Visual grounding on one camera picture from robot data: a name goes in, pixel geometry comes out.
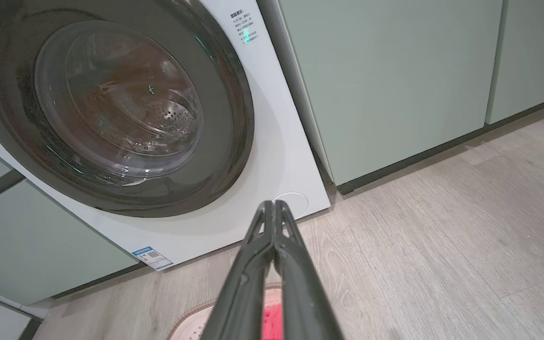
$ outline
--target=washing machine door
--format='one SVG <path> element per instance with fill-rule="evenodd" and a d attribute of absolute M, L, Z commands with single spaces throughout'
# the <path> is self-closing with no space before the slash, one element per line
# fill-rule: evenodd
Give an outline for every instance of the washing machine door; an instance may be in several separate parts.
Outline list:
<path fill-rule="evenodd" d="M 0 142 L 112 213 L 199 209 L 253 141 L 245 72 L 196 0 L 0 0 Z"/>

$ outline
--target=wooden floor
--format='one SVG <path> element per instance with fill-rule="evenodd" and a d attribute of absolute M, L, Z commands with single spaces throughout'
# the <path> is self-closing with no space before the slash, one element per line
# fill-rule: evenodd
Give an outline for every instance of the wooden floor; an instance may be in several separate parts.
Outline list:
<path fill-rule="evenodd" d="M 544 338 L 544 110 L 330 195 L 299 226 L 346 339 Z M 237 251 L 59 300 L 35 340 L 164 340 Z"/>

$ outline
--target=red cloth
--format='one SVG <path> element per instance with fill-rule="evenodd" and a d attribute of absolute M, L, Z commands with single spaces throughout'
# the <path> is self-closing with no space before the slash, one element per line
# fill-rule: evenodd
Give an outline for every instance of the red cloth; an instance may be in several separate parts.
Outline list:
<path fill-rule="evenodd" d="M 282 340 L 282 305 L 263 309 L 263 340 Z"/>

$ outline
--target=white washing machine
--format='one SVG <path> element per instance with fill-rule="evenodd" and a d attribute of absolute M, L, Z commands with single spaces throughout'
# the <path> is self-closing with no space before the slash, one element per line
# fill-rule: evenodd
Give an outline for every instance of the white washing machine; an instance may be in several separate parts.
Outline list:
<path fill-rule="evenodd" d="M 255 0 L 0 0 L 0 157 L 157 270 L 330 206 Z"/>

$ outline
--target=warning text on washing machine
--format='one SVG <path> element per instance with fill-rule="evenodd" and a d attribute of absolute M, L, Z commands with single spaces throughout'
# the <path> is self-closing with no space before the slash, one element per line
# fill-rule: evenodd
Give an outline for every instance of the warning text on washing machine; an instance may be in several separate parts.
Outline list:
<path fill-rule="evenodd" d="M 240 37 L 240 41 L 243 45 L 251 43 L 255 39 L 259 38 L 257 31 L 253 26 L 253 19 L 251 13 L 245 13 L 242 9 L 232 13 L 230 15 L 232 23 L 236 28 L 236 33 Z"/>

